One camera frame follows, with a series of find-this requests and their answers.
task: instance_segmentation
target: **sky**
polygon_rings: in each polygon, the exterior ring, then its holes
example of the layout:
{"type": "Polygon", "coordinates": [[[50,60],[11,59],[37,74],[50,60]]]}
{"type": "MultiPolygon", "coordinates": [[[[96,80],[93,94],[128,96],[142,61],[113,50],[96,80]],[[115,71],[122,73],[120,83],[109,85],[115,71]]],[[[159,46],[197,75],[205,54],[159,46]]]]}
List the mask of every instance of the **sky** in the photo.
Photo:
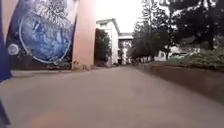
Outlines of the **sky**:
{"type": "Polygon", "coordinates": [[[133,32],[141,0],[97,0],[97,20],[116,18],[121,32],[133,32]]]}

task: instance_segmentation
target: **globe mural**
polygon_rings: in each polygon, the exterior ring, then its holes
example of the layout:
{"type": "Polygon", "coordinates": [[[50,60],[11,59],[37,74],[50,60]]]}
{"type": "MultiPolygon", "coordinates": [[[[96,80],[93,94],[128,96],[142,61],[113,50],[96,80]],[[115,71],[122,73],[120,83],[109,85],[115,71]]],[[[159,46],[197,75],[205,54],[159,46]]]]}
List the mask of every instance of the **globe mural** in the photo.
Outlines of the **globe mural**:
{"type": "Polygon", "coordinates": [[[27,14],[19,26],[24,49],[43,63],[59,61],[66,55],[71,44],[69,33],[68,29],[34,13],[27,14]]]}
{"type": "Polygon", "coordinates": [[[71,58],[78,3],[79,0],[19,0],[7,37],[12,61],[28,61],[30,64],[25,65],[33,68],[71,58]]]}

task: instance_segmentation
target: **roof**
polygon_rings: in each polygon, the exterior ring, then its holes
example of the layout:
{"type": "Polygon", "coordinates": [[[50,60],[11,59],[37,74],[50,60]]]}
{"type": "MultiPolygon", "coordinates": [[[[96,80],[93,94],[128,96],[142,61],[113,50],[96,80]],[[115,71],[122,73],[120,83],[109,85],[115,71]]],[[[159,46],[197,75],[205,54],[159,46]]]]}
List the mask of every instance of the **roof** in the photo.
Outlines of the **roof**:
{"type": "Polygon", "coordinates": [[[106,23],[108,23],[108,22],[113,22],[113,24],[114,24],[114,26],[115,26],[115,28],[116,28],[116,30],[117,30],[117,32],[118,32],[118,35],[121,34],[120,29],[119,29],[119,27],[118,27],[118,24],[117,24],[117,21],[116,21],[115,18],[112,18],[112,19],[104,19],[104,20],[98,20],[98,21],[96,21],[97,24],[105,23],[105,22],[106,22],[106,23]]]}
{"type": "Polygon", "coordinates": [[[132,40],[133,39],[133,33],[120,33],[119,39],[120,40],[132,40]]]}

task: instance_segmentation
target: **low wall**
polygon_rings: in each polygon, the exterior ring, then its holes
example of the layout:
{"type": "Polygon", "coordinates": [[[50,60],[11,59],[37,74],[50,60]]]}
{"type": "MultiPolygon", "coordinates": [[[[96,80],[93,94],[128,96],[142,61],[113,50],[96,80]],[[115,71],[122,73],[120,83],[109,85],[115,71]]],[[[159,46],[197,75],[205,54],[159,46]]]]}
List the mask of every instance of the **low wall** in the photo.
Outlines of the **low wall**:
{"type": "Polygon", "coordinates": [[[144,71],[224,103],[224,74],[209,70],[141,65],[144,71]]]}

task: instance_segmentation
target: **paved walkway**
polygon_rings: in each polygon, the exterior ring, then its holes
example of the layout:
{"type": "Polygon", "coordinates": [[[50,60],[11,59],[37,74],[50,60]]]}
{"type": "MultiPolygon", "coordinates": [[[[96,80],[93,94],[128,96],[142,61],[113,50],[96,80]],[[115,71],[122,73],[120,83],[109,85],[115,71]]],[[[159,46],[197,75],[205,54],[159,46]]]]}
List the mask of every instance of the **paved walkway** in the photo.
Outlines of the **paved walkway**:
{"type": "Polygon", "coordinates": [[[13,128],[224,127],[222,105],[129,67],[13,79],[0,96],[13,128]]]}

